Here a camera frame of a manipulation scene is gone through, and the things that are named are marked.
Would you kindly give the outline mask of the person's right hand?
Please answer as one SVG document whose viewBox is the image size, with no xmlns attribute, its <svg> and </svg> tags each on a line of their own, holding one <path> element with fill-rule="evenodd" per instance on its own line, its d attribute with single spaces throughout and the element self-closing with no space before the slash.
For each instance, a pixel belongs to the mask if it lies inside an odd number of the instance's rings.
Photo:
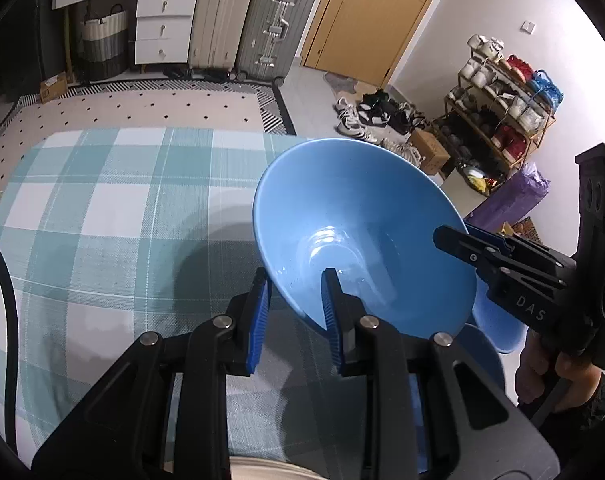
<svg viewBox="0 0 605 480">
<path fill-rule="evenodd" d="M 605 375 L 589 360 L 557 356 L 527 330 L 515 376 L 518 407 L 534 427 L 591 429 L 605 416 Z"/>
</svg>

